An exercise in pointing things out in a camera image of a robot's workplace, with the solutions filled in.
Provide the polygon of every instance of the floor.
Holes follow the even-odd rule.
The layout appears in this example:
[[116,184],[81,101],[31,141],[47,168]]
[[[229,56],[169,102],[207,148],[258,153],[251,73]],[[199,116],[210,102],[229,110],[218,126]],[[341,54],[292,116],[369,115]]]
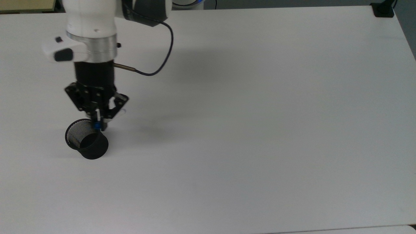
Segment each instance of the floor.
[[[382,0],[217,0],[217,9],[317,7],[369,5]],[[205,10],[214,9],[215,0],[205,1]],[[416,57],[416,0],[398,0],[394,9],[403,32]]]

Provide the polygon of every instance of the table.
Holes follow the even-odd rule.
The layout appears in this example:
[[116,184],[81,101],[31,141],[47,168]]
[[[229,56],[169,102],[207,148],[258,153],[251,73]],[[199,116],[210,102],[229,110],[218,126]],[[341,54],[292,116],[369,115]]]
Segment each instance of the table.
[[[161,73],[116,70],[127,113],[90,161],[64,141],[84,117],[63,91],[73,65],[40,47],[65,14],[0,15],[1,233],[416,223],[416,62],[396,17],[313,7],[175,11],[167,23]],[[155,70],[167,29],[116,25],[116,62]]]
[[0,13],[53,11],[55,0],[2,0]]

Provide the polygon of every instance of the black mesh cup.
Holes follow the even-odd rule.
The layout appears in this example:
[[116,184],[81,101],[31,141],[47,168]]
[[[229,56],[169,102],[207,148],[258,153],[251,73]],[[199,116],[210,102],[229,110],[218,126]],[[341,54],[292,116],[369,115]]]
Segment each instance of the black mesh cup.
[[90,119],[79,119],[71,123],[65,132],[65,141],[86,159],[97,159],[108,149],[107,138],[93,128]]

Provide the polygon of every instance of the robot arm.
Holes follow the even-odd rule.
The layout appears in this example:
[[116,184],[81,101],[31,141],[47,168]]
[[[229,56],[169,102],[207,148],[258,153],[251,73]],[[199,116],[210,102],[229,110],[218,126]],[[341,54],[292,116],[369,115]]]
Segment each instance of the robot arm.
[[[63,0],[66,33],[46,41],[42,48],[51,62],[71,61],[76,82],[65,92],[79,111],[85,111],[95,129],[107,123],[129,100],[114,85],[114,58],[119,45],[115,16],[148,26],[167,19],[171,0]],[[109,101],[114,97],[114,108]]]

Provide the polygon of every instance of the cable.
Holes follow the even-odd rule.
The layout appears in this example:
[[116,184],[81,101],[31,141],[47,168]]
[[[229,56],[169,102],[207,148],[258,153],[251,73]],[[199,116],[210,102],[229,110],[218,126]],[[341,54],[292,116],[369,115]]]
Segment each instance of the cable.
[[155,20],[155,19],[152,19],[152,18],[149,18],[149,17],[144,16],[144,15],[141,15],[141,14],[135,12],[133,9],[131,9],[126,3],[123,3],[123,4],[124,4],[124,6],[127,9],[129,9],[131,12],[133,12],[137,16],[139,16],[139,17],[141,17],[143,19],[151,20],[151,21],[154,21],[154,22],[157,22],[159,24],[162,24],[162,25],[166,26],[169,29],[169,31],[171,32],[171,45],[169,47],[168,54],[166,55],[166,58],[163,61],[162,65],[155,72],[153,72],[153,73],[142,72],[142,71],[137,70],[134,67],[125,66],[125,65],[122,65],[122,64],[118,64],[118,63],[114,63],[114,67],[122,68],[122,69],[129,70],[129,71],[132,71],[132,72],[137,72],[137,73],[139,73],[141,75],[145,75],[145,76],[153,76],[153,75],[156,75],[156,74],[158,74],[160,72],[160,70],[162,70],[162,68],[165,66],[166,62],[168,61],[169,56],[171,55],[172,47],[173,47],[173,30],[172,30],[172,28],[167,23],[162,22],[162,21],[159,21],[159,20]]

